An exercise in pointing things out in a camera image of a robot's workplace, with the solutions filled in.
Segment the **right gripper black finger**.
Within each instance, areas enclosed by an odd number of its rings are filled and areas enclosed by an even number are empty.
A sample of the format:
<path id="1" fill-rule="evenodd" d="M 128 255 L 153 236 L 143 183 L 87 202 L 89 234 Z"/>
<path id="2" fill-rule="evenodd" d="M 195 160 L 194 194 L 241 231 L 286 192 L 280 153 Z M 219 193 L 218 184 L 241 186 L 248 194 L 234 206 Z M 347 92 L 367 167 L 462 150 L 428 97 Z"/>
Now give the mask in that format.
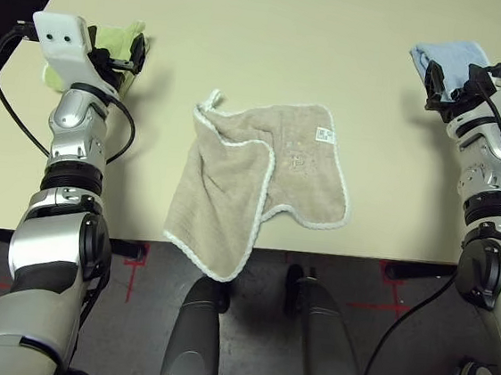
<path id="1" fill-rule="evenodd" d="M 443 74 L 441 66 L 436 61 L 431 60 L 426 68 L 423 81 L 428 102 L 439 102 L 446 92 Z"/>
<path id="2" fill-rule="evenodd" d="M 469 64 L 468 82 L 471 86 L 486 87 L 490 86 L 490 75 L 488 70 L 477 64 Z"/>

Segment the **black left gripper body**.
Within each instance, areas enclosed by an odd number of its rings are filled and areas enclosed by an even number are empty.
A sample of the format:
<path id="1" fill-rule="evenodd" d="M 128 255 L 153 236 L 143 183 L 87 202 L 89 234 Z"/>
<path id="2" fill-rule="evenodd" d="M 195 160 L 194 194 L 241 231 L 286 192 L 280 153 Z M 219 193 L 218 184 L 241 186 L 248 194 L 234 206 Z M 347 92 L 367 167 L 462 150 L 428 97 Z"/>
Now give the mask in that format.
<path id="1" fill-rule="evenodd" d="M 130 84 L 136 62 L 134 57 L 128 60 L 114 59 L 104 48 L 93 48 L 88 54 L 97 75 L 114 89 L 125 90 Z"/>

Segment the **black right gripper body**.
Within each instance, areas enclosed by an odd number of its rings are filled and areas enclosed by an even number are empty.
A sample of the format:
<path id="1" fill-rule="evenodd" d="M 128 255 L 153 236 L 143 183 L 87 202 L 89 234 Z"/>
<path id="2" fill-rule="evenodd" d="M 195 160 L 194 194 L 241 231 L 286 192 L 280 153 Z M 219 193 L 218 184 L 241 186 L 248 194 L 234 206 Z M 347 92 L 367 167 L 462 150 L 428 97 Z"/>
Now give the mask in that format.
<path id="1" fill-rule="evenodd" d="M 494 85 L 486 87 L 471 86 L 469 82 L 461 88 L 457 88 L 456 98 L 451 101 L 444 101 L 443 95 L 439 102 L 428 102 L 426 99 L 425 109 L 433 110 L 440 114 L 444 123 L 451 122 L 454 118 L 463 115 L 465 112 L 473 110 L 484 102 L 482 91 L 488 95 L 493 95 L 497 89 Z"/>

